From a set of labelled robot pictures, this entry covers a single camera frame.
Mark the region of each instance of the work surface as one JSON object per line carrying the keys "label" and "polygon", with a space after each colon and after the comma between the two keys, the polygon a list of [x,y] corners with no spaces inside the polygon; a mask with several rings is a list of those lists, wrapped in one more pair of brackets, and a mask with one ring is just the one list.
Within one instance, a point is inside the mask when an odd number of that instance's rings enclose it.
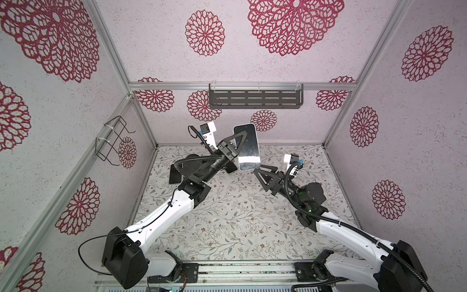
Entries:
{"label": "work surface", "polygon": [[[160,147],[136,215],[141,220],[172,195],[170,165],[188,154],[207,155],[202,146]],[[295,153],[305,165],[296,185],[319,182],[337,216],[355,224],[321,146],[261,146],[263,164],[285,168],[284,154]],[[304,228],[295,209],[281,195],[262,190],[252,171],[220,171],[208,185],[212,190],[192,212],[177,220],[152,245],[151,251],[172,250],[182,260],[314,259],[323,249],[353,257],[347,247]]]}

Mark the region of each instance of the floral patterned floor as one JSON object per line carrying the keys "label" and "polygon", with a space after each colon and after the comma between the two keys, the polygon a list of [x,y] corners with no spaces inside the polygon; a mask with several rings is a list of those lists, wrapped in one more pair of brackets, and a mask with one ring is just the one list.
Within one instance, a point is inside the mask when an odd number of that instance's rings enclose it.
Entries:
{"label": "floral patterned floor", "polygon": [[[195,153],[206,155],[202,146],[160,147],[135,221],[156,209],[172,194],[170,165]],[[324,206],[355,224],[346,200],[321,146],[261,146],[263,164],[285,168],[286,153],[296,153],[305,162],[294,178],[297,185],[322,184]],[[339,242],[304,228],[286,198],[260,191],[253,172],[218,173],[209,183],[211,191],[196,209],[177,220],[153,244],[154,252],[172,250],[182,260],[277,260],[314,259],[323,249],[354,257]]]}

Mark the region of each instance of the black smartphone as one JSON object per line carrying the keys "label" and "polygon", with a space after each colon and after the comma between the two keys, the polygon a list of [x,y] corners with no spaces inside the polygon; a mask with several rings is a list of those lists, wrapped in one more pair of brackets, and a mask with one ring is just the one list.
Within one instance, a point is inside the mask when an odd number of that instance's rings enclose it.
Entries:
{"label": "black smartphone", "polygon": [[[256,137],[256,127],[254,124],[238,125],[233,128],[233,133],[237,134],[246,131],[247,138],[238,155],[238,167],[241,171],[250,171],[261,166],[260,147]],[[235,138],[235,144],[240,144],[241,137]]]}
{"label": "black smartphone", "polygon": [[182,174],[178,172],[175,168],[175,165],[170,166],[170,174],[169,174],[169,185],[179,184],[182,182]]}

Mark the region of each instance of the red floral medallion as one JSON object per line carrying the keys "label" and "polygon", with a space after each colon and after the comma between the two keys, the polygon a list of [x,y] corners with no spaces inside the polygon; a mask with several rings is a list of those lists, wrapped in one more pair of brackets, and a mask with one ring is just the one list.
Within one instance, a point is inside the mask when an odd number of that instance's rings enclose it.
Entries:
{"label": "red floral medallion", "polygon": [[21,144],[31,129],[28,106],[0,82],[0,152]]}
{"label": "red floral medallion", "polygon": [[[349,76],[339,76],[331,79],[331,82],[354,82],[355,80]],[[321,90],[316,96],[316,104],[319,108],[326,111],[332,111],[342,106],[342,103],[348,95],[347,90]]]}
{"label": "red floral medallion", "polygon": [[209,107],[209,92],[206,90],[193,92],[186,106],[190,114],[200,121],[213,121],[222,113],[221,109],[212,109]]}
{"label": "red floral medallion", "polygon": [[136,146],[130,137],[121,140],[118,146],[118,157],[125,168],[132,168],[136,161]]}
{"label": "red floral medallion", "polygon": [[99,42],[79,0],[2,0],[2,29],[26,57],[64,81],[91,78],[99,61]]}
{"label": "red floral medallion", "polygon": [[[139,82],[161,82],[156,78],[145,77]],[[174,105],[174,95],[171,90],[141,90],[135,91],[142,105],[155,112],[168,111]]]}
{"label": "red floral medallion", "polygon": [[11,257],[18,250],[18,247],[9,246],[4,250],[0,250],[0,273],[10,261]]}
{"label": "red floral medallion", "polygon": [[381,216],[397,219],[405,211],[405,197],[394,182],[382,180],[373,189],[373,204]]}
{"label": "red floral medallion", "polygon": [[453,33],[444,26],[432,27],[417,36],[402,60],[402,74],[410,81],[419,81],[441,68],[452,50]]}
{"label": "red floral medallion", "polygon": [[277,116],[273,111],[262,109],[251,116],[250,122],[255,124],[256,130],[264,132],[276,125]]}
{"label": "red floral medallion", "polygon": [[96,218],[99,204],[99,188],[90,178],[85,178],[66,206],[66,210],[58,218],[55,227],[60,230],[60,233],[68,235],[83,232]]}
{"label": "red floral medallion", "polygon": [[260,46],[296,55],[321,41],[336,23],[344,0],[248,0],[248,20]]}
{"label": "red floral medallion", "polygon": [[42,287],[42,280],[45,275],[44,264],[42,252],[38,252],[34,261],[29,265],[26,273],[16,285],[16,292],[37,292]]}
{"label": "red floral medallion", "polygon": [[185,25],[185,35],[190,47],[202,56],[217,53],[226,38],[222,22],[217,15],[206,10],[191,15]]}
{"label": "red floral medallion", "polygon": [[370,145],[378,132],[378,115],[370,107],[362,107],[352,118],[350,123],[350,137],[358,147]]}

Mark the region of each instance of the large red flower pattern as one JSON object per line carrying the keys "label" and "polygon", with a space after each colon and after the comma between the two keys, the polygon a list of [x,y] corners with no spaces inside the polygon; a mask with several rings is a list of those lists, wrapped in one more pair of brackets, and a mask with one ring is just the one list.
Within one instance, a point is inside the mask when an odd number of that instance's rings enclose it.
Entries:
{"label": "large red flower pattern", "polygon": [[[139,82],[161,82],[156,78],[145,77]],[[174,95],[171,90],[136,91],[136,96],[142,105],[155,112],[168,111],[174,105]]]}
{"label": "large red flower pattern", "polygon": [[58,218],[55,227],[60,230],[60,233],[68,235],[83,232],[96,218],[99,204],[99,188],[90,178],[85,178],[66,206],[66,210]]}
{"label": "large red flower pattern", "polygon": [[186,40],[190,47],[202,56],[212,56],[224,44],[224,27],[217,15],[210,11],[198,10],[185,25]]}
{"label": "large red flower pattern", "polygon": [[405,211],[405,197],[394,182],[382,180],[373,189],[373,204],[381,216],[397,219]]}
{"label": "large red flower pattern", "polygon": [[18,250],[18,247],[9,246],[4,250],[0,250],[0,273],[10,261],[11,257]]}
{"label": "large red flower pattern", "polygon": [[136,146],[130,137],[121,140],[118,146],[118,157],[125,168],[132,168],[136,161]]}
{"label": "large red flower pattern", "polygon": [[350,137],[358,147],[370,145],[378,132],[378,115],[371,107],[362,107],[350,123]]}
{"label": "large red flower pattern", "polygon": [[248,20],[260,46],[296,55],[321,41],[336,23],[344,0],[248,0]]}
{"label": "large red flower pattern", "polygon": [[42,259],[42,252],[38,252],[34,261],[29,265],[26,273],[16,285],[16,292],[37,292],[42,287],[42,280],[45,275],[45,260]]}
{"label": "large red flower pattern", "polygon": [[402,74],[410,81],[419,81],[441,68],[452,50],[452,31],[444,26],[432,27],[417,36],[402,60]]}
{"label": "large red flower pattern", "polygon": [[0,82],[0,152],[21,144],[31,129],[28,106]]}
{"label": "large red flower pattern", "polygon": [[2,0],[0,19],[47,73],[81,82],[97,70],[99,42],[80,0]]}
{"label": "large red flower pattern", "polygon": [[222,113],[221,109],[209,107],[209,92],[206,90],[193,92],[186,106],[190,114],[200,121],[213,121]]}
{"label": "large red flower pattern", "polygon": [[[330,82],[354,82],[355,80],[349,76],[339,76],[331,79]],[[321,90],[316,96],[316,104],[319,108],[326,111],[332,111],[342,106],[344,99],[348,95],[346,90]]]}
{"label": "large red flower pattern", "polygon": [[250,122],[255,124],[256,130],[264,132],[276,125],[277,116],[273,111],[262,109],[251,116]]}

